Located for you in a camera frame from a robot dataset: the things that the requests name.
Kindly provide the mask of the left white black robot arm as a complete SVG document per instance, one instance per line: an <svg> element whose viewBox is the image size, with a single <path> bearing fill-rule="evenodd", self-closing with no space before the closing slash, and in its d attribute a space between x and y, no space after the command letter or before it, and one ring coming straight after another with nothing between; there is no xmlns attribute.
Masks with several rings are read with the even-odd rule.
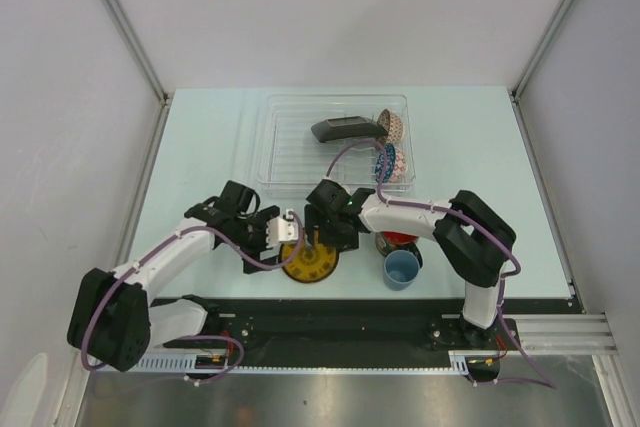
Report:
<svg viewBox="0 0 640 427"><path fill-rule="evenodd" d="M93 268L82 278L66 334L82 367L95 372L133 368L151 347L223 341L215 304L185 295L155 305L159 293L196 260L221 245L242 260L245 273L283 263L264 252L299 243L300 219L277 205L262 206L252 188L229 180L219 195L189 207L171 234L143 256L109 271Z"/></svg>

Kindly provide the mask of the beige patterned bowl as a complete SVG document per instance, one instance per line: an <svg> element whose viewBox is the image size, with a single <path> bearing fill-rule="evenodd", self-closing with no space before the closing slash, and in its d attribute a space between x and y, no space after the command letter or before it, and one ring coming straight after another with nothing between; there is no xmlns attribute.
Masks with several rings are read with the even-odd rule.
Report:
<svg viewBox="0 0 640 427"><path fill-rule="evenodd" d="M404 124L401 118L389 109L384 109L377 118L377 124L384 134L377 140L382 144L398 144L404 138Z"/></svg>

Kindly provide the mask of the black floral square plate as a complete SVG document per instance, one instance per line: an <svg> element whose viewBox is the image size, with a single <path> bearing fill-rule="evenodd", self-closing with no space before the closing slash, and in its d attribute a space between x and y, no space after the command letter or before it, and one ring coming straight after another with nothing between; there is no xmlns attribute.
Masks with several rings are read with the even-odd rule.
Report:
<svg viewBox="0 0 640 427"><path fill-rule="evenodd" d="M382 125L362 116L325 119L314 124L311 132L320 143L348 138L383 138L388 134Z"/></svg>

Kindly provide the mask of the yellow round plate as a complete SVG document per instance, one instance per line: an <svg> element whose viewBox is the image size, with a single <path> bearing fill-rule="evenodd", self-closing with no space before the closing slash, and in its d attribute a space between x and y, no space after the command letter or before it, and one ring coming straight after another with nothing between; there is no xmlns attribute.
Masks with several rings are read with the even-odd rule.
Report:
<svg viewBox="0 0 640 427"><path fill-rule="evenodd" d="M302 248L281 270L295 282L318 283L334 273L339 258L339 252L335 248L319 243Z"/></svg>

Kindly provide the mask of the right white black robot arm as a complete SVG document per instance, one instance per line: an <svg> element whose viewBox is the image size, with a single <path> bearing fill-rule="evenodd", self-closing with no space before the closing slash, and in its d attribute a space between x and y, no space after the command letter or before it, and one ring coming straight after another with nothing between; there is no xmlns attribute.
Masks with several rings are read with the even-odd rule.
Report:
<svg viewBox="0 0 640 427"><path fill-rule="evenodd" d="M515 231L480 197L459 191L445 202L406 200L381 189L351 192L325 178L306 197L305 228L310 242L339 252L359 248L365 233L393 232L435 242L465 282L459 320L439 343L481 349L497 336L504 282L521 272L513 254Z"/></svg>

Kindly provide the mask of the blue patterned bowl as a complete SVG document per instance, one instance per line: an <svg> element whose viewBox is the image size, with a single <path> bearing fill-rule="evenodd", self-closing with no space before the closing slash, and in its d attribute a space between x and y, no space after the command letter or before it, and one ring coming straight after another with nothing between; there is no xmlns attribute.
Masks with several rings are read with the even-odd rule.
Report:
<svg viewBox="0 0 640 427"><path fill-rule="evenodd" d="M374 179L384 183L400 183L404 181L408 171L408 161L404 152L393 144L386 144L385 153L380 153L376 159Z"/></svg>

